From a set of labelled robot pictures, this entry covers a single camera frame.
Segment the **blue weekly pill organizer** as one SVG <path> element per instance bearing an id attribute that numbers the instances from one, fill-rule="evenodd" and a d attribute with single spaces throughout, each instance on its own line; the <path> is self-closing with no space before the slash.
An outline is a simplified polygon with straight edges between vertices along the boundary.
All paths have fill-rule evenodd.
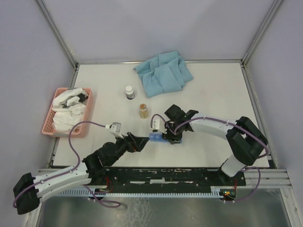
<path id="1" fill-rule="evenodd" d="M 175 136 L 175 135 L 170 135 L 170 134 L 164 134 L 164 133 L 150 133 L 149 138 L 150 141 L 154 141 L 154 142 L 166 142 L 164 141 L 163 138 L 182 138 L 180 136 Z"/>

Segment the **white cap dark pill bottle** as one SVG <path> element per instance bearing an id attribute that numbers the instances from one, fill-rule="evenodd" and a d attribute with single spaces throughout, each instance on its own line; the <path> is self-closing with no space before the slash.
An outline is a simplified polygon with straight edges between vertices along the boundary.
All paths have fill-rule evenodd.
<path id="1" fill-rule="evenodd" d="M 125 87 L 125 95 L 126 98 L 129 100 L 132 100 L 135 98 L 135 92 L 132 86 L 126 86 Z"/>

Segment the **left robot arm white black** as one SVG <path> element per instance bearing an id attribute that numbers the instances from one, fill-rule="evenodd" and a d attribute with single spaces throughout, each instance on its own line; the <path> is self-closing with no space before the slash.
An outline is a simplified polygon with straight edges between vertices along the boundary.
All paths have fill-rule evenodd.
<path id="1" fill-rule="evenodd" d="M 77 164 L 41 176 L 26 173 L 13 188 L 13 208 L 19 215 L 35 210 L 40 203 L 57 193 L 91 182 L 101 184 L 106 168 L 112 166 L 125 152 L 140 152 L 150 139 L 137 137 L 128 132 L 116 137 L 116 142 L 107 142 Z"/>

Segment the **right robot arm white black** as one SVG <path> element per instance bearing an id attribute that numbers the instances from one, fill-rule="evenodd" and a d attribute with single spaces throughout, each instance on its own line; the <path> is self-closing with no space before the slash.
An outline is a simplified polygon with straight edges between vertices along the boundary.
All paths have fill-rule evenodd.
<path id="1" fill-rule="evenodd" d="M 179 144 L 183 132 L 186 131 L 207 133 L 227 140 L 232 155 L 217 173 L 217 179 L 223 185 L 230 184 L 239 171 L 269 154 L 268 140 L 248 117 L 223 120 L 196 110 L 184 112 L 177 105 L 172 105 L 164 114 L 169 121 L 164 124 L 166 132 L 162 134 L 162 138 L 170 144 Z"/>

